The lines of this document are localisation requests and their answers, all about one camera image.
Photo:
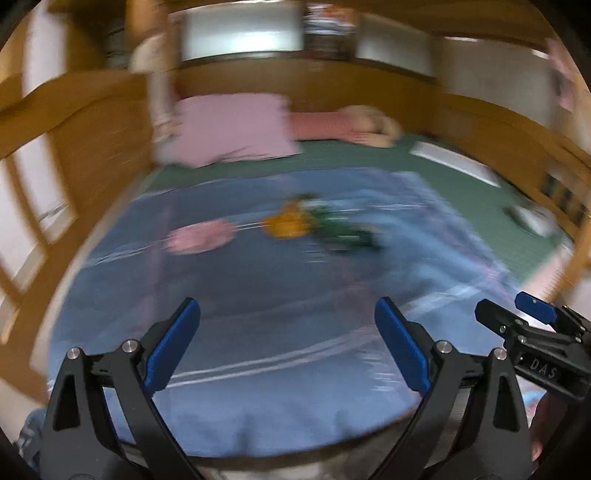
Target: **wooden bed frame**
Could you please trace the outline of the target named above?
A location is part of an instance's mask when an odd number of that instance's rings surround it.
[[[436,135],[490,165],[556,214],[560,226],[575,240],[575,252],[551,299],[575,285],[587,268],[590,216],[585,215],[577,225],[573,211],[558,207],[561,191],[548,198],[540,189],[550,160],[555,159],[588,191],[591,155],[515,112],[443,93],[434,78],[368,63],[242,58],[186,63],[176,73],[183,96],[273,92],[288,96],[297,111],[331,111],[351,104],[376,106],[399,120],[405,130]],[[153,168],[152,130],[144,76],[109,70],[70,71],[25,98],[14,93],[14,82],[9,76],[0,83],[0,158],[6,162],[15,200],[43,262],[26,286],[0,268],[0,288],[15,307],[2,335],[0,378],[44,403],[46,379],[30,367],[44,314],[92,228],[133,179]],[[36,220],[12,157],[19,147],[44,133],[74,215],[57,239],[50,239]]]

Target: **pink towel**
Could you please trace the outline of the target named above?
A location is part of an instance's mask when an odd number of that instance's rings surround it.
[[[343,112],[294,112],[290,115],[294,140],[342,140],[358,143],[359,134],[353,131],[351,117]]]
[[[235,236],[236,225],[211,220],[173,230],[166,239],[166,247],[175,255],[200,254],[226,245]]]

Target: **window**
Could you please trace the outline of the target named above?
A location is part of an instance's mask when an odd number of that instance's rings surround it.
[[[183,60],[303,48],[298,2],[233,2],[192,8],[186,15]]]
[[[356,56],[433,75],[429,34],[378,15],[363,15]]]

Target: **person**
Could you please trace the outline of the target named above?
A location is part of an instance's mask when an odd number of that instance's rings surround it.
[[[583,345],[587,354],[591,355],[591,333],[583,335]],[[567,410],[564,400],[552,393],[546,393],[535,409],[534,418],[531,421],[531,459],[537,461],[544,447],[552,438],[558,425],[564,418]]]

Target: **bed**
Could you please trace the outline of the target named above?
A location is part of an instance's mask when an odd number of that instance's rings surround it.
[[[305,142],[289,158],[155,173],[69,291],[53,328],[50,388],[71,346],[114,349],[192,296],[202,325],[154,398],[189,455],[293,455],[399,423],[419,398],[377,334],[375,300],[389,295],[434,338],[486,354],[500,338],[476,323],[476,303],[486,297],[514,309],[518,282],[554,247],[505,215],[516,201],[509,185],[415,157],[417,140],[424,138],[409,135],[386,150]],[[379,226],[385,248],[339,255],[309,237],[278,241],[256,227],[306,192]],[[218,218],[239,225],[227,246],[166,250],[171,231]],[[536,392],[524,391],[528,403]],[[109,407],[132,443],[112,395]]]

